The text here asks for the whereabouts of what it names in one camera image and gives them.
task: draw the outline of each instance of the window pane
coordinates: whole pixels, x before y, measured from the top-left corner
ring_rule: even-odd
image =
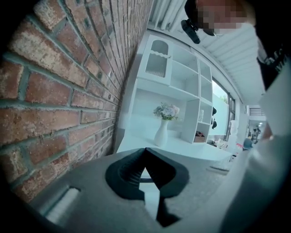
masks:
[[[213,94],[221,98],[225,103],[227,103],[227,93],[214,81],[212,81],[212,86]]]

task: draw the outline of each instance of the bouquet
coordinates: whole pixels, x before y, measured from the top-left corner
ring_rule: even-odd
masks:
[[[161,106],[158,106],[154,110],[154,115],[156,117],[161,117],[163,120],[171,121],[173,119],[178,119],[180,109],[175,105],[168,105],[167,103],[161,103]]]

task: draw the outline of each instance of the white desk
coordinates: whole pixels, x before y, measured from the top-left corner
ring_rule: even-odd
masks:
[[[156,147],[161,150],[180,154],[183,156],[200,158],[206,160],[218,161],[232,154],[224,150],[218,149],[206,143],[190,144],[177,137],[168,137],[168,142],[165,147],[158,147],[154,143],[154,135],[138,136],[125,132],[124,138],[117,150],[117,152],[128,151],[131,149]]]

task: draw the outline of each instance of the white vase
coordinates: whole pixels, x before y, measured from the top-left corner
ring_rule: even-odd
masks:
[[[168,141],[168,131],[167,131],[168,122],[169,121],[167,121],[167,120],[162,120],[161,126],[156,133],[155,144],[158,147],[163,147],[167,144],[167,141]]]

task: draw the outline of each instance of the person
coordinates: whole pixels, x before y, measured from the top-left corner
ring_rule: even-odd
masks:
[[[289,62],[290,43],[285,23],[287,9],[282,0],[188,0],[185,4],[185,12],[194,25],[192,29],[203,29],[210,36],[229,33],[243,23],[255,27],[259,47],[257,61],[266,91]],[[262,138],[271,135],[267,124]]]

